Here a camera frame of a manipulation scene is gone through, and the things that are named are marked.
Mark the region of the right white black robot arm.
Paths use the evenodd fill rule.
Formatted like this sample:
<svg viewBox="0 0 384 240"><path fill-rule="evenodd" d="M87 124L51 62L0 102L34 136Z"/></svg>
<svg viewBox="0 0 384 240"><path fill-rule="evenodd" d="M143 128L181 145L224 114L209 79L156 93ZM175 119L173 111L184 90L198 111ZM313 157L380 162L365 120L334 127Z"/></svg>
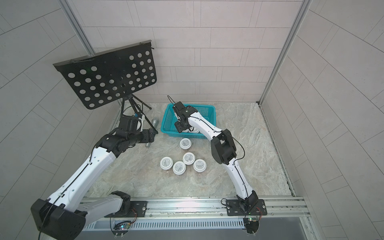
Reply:
<svg viewBox="0 0 384 240"><path fill-rule="evenodd" d="M236 189L239 207L249 215L256 206L259 198L248 183L237 158L236 145L231 132L222 130L206 120L197 109L185 106L182 102L173 104L173 110L178 121L175 127L179 133L186 129L199 130L211 143L214 160L225 167Z"/></svg>

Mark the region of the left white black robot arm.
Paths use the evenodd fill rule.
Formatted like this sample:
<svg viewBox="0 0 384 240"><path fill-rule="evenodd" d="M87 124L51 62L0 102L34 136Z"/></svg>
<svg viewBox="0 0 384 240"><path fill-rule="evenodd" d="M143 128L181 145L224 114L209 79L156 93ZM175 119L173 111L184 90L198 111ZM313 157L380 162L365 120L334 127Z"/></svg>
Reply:
<svg viewBox="0 0 384 240"><path fill-rule="evenodd" d="M136 144L152 143L156 129L143 128L144 114L122 115L119 126L104 135L76 172L46 200L36 200L31 212L40 234L56 240L74 240L83 228L102 217L131 214L131 197L121 191L81 206L80 203L101 173L118 156Z"/></svg>

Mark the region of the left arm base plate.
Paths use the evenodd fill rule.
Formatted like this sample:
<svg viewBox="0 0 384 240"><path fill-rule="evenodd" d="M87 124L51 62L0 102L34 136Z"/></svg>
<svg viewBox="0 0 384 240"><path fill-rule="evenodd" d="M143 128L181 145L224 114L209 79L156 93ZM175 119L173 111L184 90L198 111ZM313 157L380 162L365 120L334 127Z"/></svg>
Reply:
<svg viewBox="0 0 384 240"><path fill-rule="evenodd" d="M123 202L116 213L106 215L105 218L141 218L146 214L147 204L147 201L130 201L129 204L128 202Z"/></svg>

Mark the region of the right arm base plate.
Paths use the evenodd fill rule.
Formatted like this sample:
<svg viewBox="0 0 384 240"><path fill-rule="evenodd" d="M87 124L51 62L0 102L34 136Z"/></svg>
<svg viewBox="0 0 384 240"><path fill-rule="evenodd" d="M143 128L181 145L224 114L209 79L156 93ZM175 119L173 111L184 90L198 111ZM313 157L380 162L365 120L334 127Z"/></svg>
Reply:
<svg viewBox="0 0 384 240"><path fill-rule="evenodd" d="M228 216L266 216L268 214L265 201L259 199L256 203L245 203L240 200L227 200L226 208Z"/></svg>

